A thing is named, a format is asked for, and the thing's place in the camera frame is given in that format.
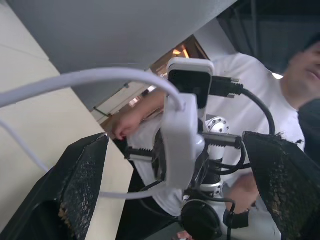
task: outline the white cable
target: white cable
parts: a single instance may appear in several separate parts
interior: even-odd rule
[[[183,111],[185,108],[185,103],[180,98],[179,91],[170,82],[163,80],[153,73],[123,67],[110,67],[72,72],[21,86],[0,94],[0,108],[35,96],[39,96],[41,94],[68,87],[115,81],[134,81],[156,86],[172,96],[177,111]],[[20,145],[20,147],[39,168],[43,169],[46,173],[49,171],[44,163],[30,150],[21,137],[1,119],[0,126],[2,126],[12,136],[12,138]],[[159,185],[158,187],[149,189],[147,191],[131,193],[100,192],[99,196],[128,200],[143,199],[151,197],[167,188],[168,187],[165,185],[165,183],[163,183],[163,185]]]
[[[0,108],[68,87],[115,81],[134,81],[156,86],[173,98],[177,111],[183,111],[185,108],[184,101],[179,97],[179,91],[172,83],[153,73],[125,67],[107,67],[72,72],[21,86],[0,94]]]
[[[117,193],[117,192],[100,192],[99,197],[103,198],[111,198],[111,199],[127,199],[127,200],[135,200],[135,199],[145,199],[152,197],[164,190],[168,189],[165,182],[161,182],[156,187],[153,187],[146,191],[138,191],[138,192],[129,192],[129,193]]]
[[[0,126],[3,127],[10,136],[19,144],[19,146],[24,150],[24,152],[31,158],[31,160],[46,173],[49,171],[46,165],[34,154],[33,151],[27,146],[25,141],[13,130],[7,123],[0,119]]]

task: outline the man's arm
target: man's arm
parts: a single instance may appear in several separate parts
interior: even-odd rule
[[[259,196],[255,177],[252,173],[240,176],[234,183],[229,193],[225,196],[235,201],[235,214],[241,214],[251,208]],[[230,211],[232,204],[226,203],[226,208]]]
[[[138,102],[131,110],[122,114],[112,127],[115,137],[123,140],[125,137],[134,134],[144,118],[164,106],[165,96],[166,94],[163,91],[155,90]]]
[[[163,108],[165,96],[166,94],[163,91],[155,90],[147,95],[142,101],[138,102],[132,111],[144,119],[153,111]]]

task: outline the cable connector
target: cable connector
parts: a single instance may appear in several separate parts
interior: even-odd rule
[[[237,78],[213,76],[210,88],[210,95],[234,98],[235,95],[240,95],[244,86]]]

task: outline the gray overhead surface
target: gray overhead surface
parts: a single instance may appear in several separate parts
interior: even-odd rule
[[[8,0],[61,73],[147,69],[237,0]],[[74,88],[88,109],[124,82]]]

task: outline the black cable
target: black cable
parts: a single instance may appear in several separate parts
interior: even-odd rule
[[[103,115],[103,116],[105,116],[105,117],[110,117],[110,114],[108,115],[108,114],[105,114],[103,111],[100,111],[98,108],[96,108],[96,107],[93,107],[93,110],[96,110],[98,113],[100,113],[101,115]]]
[[[220,163],[220,162],[214,162],[214,164],[220,168],[223,168],[223,169],[232,169],[234,167],[234,165],[228,165],[228,164],[223,164],[223,163]],[[240,167],[241,170],[243,169],[249,169],[251,168],[251,164],[250,163],[246,163],[246,164],[243,164],[242,167]]]
[[[157,181],[151,183],[150,185],[147,185],[147,186],[145,186],[144,188],[142,188],[142,189],[140,190],[140,192],[142,192],[142,191],[147,191],[147,190],[153,188],[154,186],[156,186],[156,185],[158,185],[158,184],[160,184],[160,183],[162,183],[162,182],[163,182],[163,180],[157,180]],[[156,210],[153,210],[151,207],[149,207],[149,206],[144,202],[143,199],[139,199],[139,202],[141,203],[141,205],[142,205],[145,209],[147,209],[148,211],[150,211],[150,212],[153,213],[154,215],[157,215],[158,217],[170,219],[170,220],[172,220],[172,221],[174,221],[174,222],[180,222],[180,220],[179,220],[177,217],[173,217],[173,216],[171,216],[171,215],[169,215],[169,214],[168,214],[168,215],[165,215],[165,214],[163,214],[163,213],[161,213],[161,212],[158,212],[158,211],[156,211]]]
[[[269,123],[269,134],[270,135],[275,135],[276,134],[276,126],[275,126],[275,121],[274,118],[272,117],[271,112],[269,111],[268,107],[252,92],[249,90],[243,88],[241,90],[241,94],[247,96],[249,99],[255,102],[259,106],[259,108],[263,111],[263,113],[266,116],[266,119],[268,120]]]
[[[243,166],[244,166],[247,154],[246,154],[245,144],[244,144],[243,141],[241,141],[240,150],[241,150],[241,157],[240,157],[239,162],[235,166],[224,164],[226,169],[228,169],[228,168],[230,168],[230,169],[225,170],[225,171],[211,169],[210,172],[222,176],[222,175],[230,175],[230,174],[233,174],[233,173],[235,173],[236,171],[238,171],[240,169],[244,169]]]
[[[231,240],[231,229],[232,229],[231,227],[232,227],[232,223],[233,223],[233,216],[235,214],[236,202],[230,198],[214,198],[214,197],[208,196],[208,195],[204,194],[202,191],[200,191],[199,189],[197,189],[196,191],[205,200],[217,202],[217,203],[231,203],[232,204],[230,211],[229,211],[228,226],[227,226],[228,229],[227,229],[227,234],[226,234],[226,239]]]

